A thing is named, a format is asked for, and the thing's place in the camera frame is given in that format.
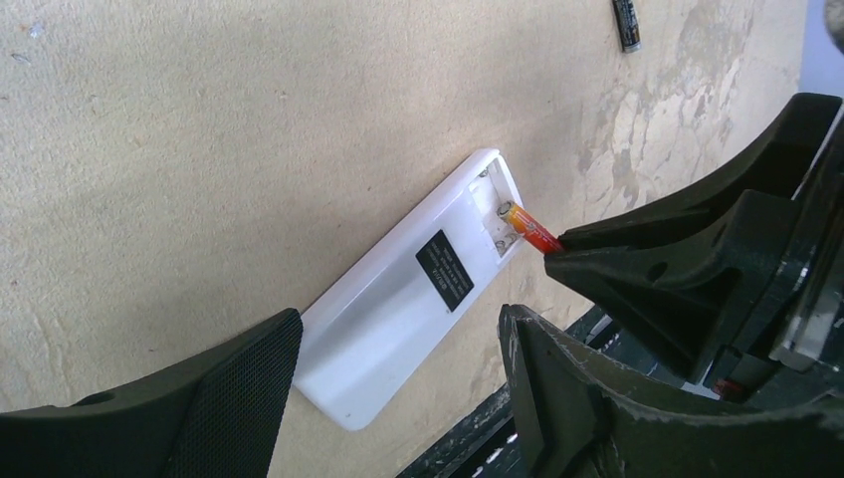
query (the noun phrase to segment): screw hole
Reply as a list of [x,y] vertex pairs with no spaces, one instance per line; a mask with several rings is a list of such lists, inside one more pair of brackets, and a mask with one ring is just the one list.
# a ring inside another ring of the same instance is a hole
[[727,224],[721,226],[721,229],[718,230],[718,234],[715,235],[713,238],[713,243],[710,247],[715,247],[718,244],[718,241],[721,240],[721,236],[724,235],[724,230],[727,229]]
[[651,282],[656,282],[656,280],[662,277],[662,275],[665,274],[665,271],[667,270],[668,263],[660,262],[651,266],[651,268],[648,269],[648,274],[645,277],[647,277],[648,280]]
[[101,391],[100,393],[86,396],[79,403],[74,404],[74,406],[96,405],[97,403],[106,403],[112,399],[114,399],[113,393],[110,391]]

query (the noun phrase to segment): aa battery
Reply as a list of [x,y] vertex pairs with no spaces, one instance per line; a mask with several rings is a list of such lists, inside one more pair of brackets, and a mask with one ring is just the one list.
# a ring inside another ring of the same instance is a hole
[[551,254],[562,250],[562,244],[541,224],[536,222],[527,211],[518,204],[507,201],[499,206],[499,217],[513,226],[526,241],[542,254]]
[[621,51],[624,53],[638,52],[642,48],[639,38],[639,20],[633,0],[612,0],[615,10],[615,22],[618,24],[618,36],[621,38]]

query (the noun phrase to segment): orange battery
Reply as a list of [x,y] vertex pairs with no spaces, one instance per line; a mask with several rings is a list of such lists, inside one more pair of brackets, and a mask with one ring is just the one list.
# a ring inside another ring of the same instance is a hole
[[562,251],[562,244],[541,224],[536,222],[527,211],[512,201],[507,201],[499,206],[499,217],[507,222],[518,232],[531,246],[535,247],[542,254],[551,254]]

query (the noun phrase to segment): black label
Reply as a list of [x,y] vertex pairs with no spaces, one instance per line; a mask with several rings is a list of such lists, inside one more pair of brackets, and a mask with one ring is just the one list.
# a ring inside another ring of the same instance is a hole
[[416,253],[416,260],[451,312],[475,287],[442,230]]

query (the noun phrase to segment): black mesh pad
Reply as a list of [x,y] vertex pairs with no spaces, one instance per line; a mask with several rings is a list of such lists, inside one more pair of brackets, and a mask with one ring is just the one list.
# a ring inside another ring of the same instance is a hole
[[163,476],[266,476],[290,391],[302,322],[296,311],[199,383]]

